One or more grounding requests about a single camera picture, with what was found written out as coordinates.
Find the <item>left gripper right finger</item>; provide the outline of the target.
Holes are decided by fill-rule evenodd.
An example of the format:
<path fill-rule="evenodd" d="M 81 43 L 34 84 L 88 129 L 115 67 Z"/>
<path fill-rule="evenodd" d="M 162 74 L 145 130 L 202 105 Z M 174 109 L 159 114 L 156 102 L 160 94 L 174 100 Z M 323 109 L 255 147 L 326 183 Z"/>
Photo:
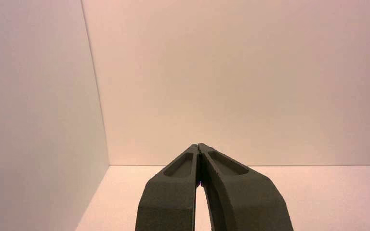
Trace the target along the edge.
<path fill-rule="evenodd" d="M 286 202 L 267 176 L 199 144 L 201 184 L 213 231 L 291 231 Z"/>

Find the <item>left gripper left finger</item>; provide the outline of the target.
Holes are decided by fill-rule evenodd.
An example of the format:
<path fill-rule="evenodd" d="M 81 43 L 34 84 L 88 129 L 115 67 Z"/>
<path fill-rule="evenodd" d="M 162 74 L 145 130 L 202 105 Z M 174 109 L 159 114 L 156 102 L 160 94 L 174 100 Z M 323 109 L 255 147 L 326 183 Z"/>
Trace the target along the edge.
<path fill-rule="evenodd" d="M 136 216 L 137 231 L 193 231 L 199 149 L 190 145 L 145 185 Z"/>

